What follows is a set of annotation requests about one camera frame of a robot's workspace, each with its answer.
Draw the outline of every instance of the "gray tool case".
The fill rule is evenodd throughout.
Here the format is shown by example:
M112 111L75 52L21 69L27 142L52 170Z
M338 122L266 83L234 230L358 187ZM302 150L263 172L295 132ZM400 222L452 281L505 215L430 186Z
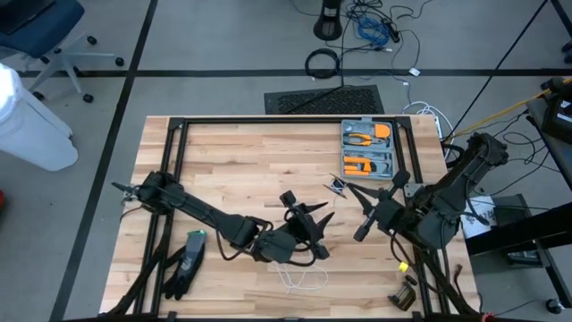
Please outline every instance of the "gray tool case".
M389 128L387 138L375 136L375 126L385 125ZM391 180L395 175L395 152L393 127L386 122L372 122L371 118L364 117L361 121L341 121L341 177L348 179ZM370 144L366 135L371 138ZM346 165L357 169L346 169Z

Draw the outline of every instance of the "office chair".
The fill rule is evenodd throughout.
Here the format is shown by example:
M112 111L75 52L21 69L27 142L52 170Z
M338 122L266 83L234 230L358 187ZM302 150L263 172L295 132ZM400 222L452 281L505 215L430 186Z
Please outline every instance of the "office chair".
M63 67L70 77L73 87L81 94L80 82L76 75L80 71L73 65L73 62L81 57L115 58L117 66L124 65L123 59L114 54L74 50L83 39L86 39L89 44L95 45L97 39L92 36L81 35L74 39L69 46L59 46L78 23L84 12L84 8L77 0L54 0L43 12L14 33L9 35L0 33L0 47L25 54L28 60L27 65L30 60L35 59L40 59L42 63L46 64L46 69L37 76L34 83L29 87L29 91L34 91L41 83ZM37 91L34 92L34 96L39 100L44 98ZM93 96L84 94L83 100L91 103Z

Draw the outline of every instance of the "chair base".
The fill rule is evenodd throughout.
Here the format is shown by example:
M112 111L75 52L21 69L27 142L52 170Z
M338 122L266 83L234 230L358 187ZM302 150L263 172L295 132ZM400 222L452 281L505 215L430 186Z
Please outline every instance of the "chair base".
M104 59L115 58L115 64L117 66L123 66L125 64L123 58L117 57L115 54L91 53L91 52L82 52L74 50L75 47L79 44L79 42L84 39L84 36L85 35L82 34L76 39L74 39L69 46L58 47L57 49L51 51L50 53L47 53L44 56L42 56L41 60L43 63L47 64L47 66L46 69L37 76L37 78L34 80L34 83L29 87L30 92L33 92L34 89L36 89L48 78L50 78L55 72L60 71L63 67L65 72L68 74L68 77L70 77L71 83L73 84L75 90L78 92L78 94L82 94L83 91L81 89L80 81L78 80L77 76L79 70L77 69L77 67L73 65L73 62L75 62L79 58L84 58L84 57L104 58ZM92 46L94 46L97 43L97 40L92 36L88 36L86 40ZM93 101L93 96L85 94L83 100L87 103L91 103Z

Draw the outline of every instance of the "tool case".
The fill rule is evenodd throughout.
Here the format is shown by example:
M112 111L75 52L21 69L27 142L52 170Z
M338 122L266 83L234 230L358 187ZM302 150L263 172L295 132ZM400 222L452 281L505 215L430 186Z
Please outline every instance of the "tool case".
M341 121L341 177L391 180L395 175L394 135L391 123Z

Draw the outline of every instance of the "white cable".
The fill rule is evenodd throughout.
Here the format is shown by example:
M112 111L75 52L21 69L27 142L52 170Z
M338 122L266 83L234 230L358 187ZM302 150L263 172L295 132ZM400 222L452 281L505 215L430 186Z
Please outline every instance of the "white cable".
M286 294L290 294L291 290L317 291L317 290L323 288L324 286L326 286L328 284L328 273L323 268L319 267L316 264L314 264L308 268L316 268L317 271L322 272L324 274L324 282L321 285L314 286L314 287L300 286L302 284L302 282L304 282L304 278L306 277L306 273L312 273L312 272L308 272L308 271L303 272L302 277L300 277L300 280L294 284L294 282L292 282L292 277L290 276L290 273L288 271L288 265L287 264L273 263L273 266L274 266L274 268L276 268L276 272L278 272L278 275L280 276L282 283L284 284L284 286L287 289Z
M443 120L445 120L445 122L449 126L450 131L451 131L451 136L455 136L455 132L453 131L453 125L450 123L447 116L445 116L445 114L443 114L437 107L430 106L428 103L426 103L424 101L413 102L413 103L403 107L403 109L401 110L401 113L405 114L405 111L407 111L408 108L410 108L412 106L416 106L416 105L423 105L423 108L418 110L416 112L416 114L423 114L423 115L431 114L431 115L433 115L433 117L438 118L438 116L435 114L435 112L437 112L440 116L442 116ZM445 160L447 160L449 158L449 154L450 154L450 149L448 149L447 152L445 153Z

